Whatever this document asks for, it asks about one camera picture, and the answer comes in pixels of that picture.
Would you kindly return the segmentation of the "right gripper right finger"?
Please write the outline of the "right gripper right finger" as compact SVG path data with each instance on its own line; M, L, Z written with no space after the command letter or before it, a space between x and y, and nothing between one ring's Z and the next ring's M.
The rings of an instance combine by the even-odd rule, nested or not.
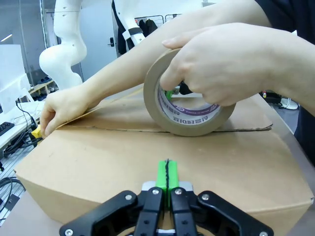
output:
M177 162L167 160L167 193L177 236L197 236L201 227L215 236L272 236L274 231L216 193L198 195L192 185L181 187Z

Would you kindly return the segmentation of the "person's left hand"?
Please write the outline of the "person's left hand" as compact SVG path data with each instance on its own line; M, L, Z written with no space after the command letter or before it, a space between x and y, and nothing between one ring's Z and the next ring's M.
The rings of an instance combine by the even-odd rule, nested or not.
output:
M179 49L160 78L164 90L180 82L210 104L229 106L274 90L276 37L280 31L242 23L183 33L163 42Z

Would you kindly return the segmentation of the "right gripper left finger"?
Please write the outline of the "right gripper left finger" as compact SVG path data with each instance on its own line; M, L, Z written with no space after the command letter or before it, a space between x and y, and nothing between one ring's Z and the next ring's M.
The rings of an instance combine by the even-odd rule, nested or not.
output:
M168 184L169 161L158 164L157 180L137 195L125 190L62 225L61 236L117 236L135 227L135 236L155 236Z

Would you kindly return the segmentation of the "person's right hand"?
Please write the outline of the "person's right hand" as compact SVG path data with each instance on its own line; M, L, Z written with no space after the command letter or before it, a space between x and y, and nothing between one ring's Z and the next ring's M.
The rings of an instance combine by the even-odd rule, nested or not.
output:
M82 85L49 94L40 116L42 137L81 116L89 106L89 96Z

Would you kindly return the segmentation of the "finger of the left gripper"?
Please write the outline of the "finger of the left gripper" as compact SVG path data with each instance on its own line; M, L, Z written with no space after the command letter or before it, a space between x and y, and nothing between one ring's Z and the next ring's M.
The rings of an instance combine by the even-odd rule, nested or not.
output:
M164 94L168 100L172 98L173 95L178 95L180 93L180 86L176 86L172 90L165 90Z

